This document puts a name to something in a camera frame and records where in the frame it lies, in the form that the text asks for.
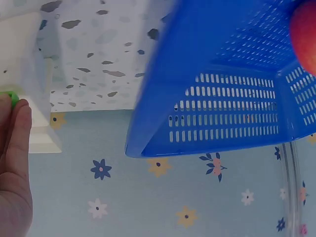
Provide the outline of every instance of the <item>speckled ceiling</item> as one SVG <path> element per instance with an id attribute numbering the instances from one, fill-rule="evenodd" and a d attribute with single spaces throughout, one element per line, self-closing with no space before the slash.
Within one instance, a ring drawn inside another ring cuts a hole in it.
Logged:
<path id="1" fill-rule="evenodd" d="M 7 0 L 1 15 L 40 9 L 54 61 L 53 112 L 132 109 L 173 0 Z"/>

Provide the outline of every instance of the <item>hand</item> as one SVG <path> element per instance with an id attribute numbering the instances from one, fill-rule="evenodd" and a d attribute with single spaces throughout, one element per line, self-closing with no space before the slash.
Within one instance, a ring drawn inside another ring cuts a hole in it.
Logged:
<path id="1" fill-rule="evenodd" d="M 20 100 L 11 112 L 11 99 L 0 95 L 0 236 L 24 237 L 33 216 L 29 183 L 31 108 Z"/>

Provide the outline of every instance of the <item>blue plastic basket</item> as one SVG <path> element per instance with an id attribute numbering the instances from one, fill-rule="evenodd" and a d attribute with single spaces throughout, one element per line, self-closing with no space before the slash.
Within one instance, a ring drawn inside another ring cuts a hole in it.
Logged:
<path id="1" fill-rule="evenodd" d="M 315 132 L 316 78 L 289 38 L 300 3 L 179 1 L 147 68 L 126 154 L 235 150 Z"/>

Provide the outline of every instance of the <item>red apple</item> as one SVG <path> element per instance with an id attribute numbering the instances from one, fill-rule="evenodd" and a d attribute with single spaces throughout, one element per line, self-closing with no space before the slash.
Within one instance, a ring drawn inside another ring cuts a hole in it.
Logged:
<path id="1" fill-rule="evenodd" d="M 298 61 L 316 76 L 316 0 L 304 2 L 294 11 L 290 37 Z"/>

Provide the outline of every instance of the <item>green object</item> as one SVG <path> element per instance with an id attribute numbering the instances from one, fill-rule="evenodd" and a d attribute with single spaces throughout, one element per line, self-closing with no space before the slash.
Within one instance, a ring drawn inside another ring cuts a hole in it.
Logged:
<path id="1" fill-rule="evenodd" d="M 4 92 L 0 92 L 0 94 L 8 94 L 10 96 L 11 101 L 12 101 L 12 108 L 14 108 L 16 104 L 18 103 L 18 101 L 20 100 L 18 95 L 13 91 L 4 91 Z"/>

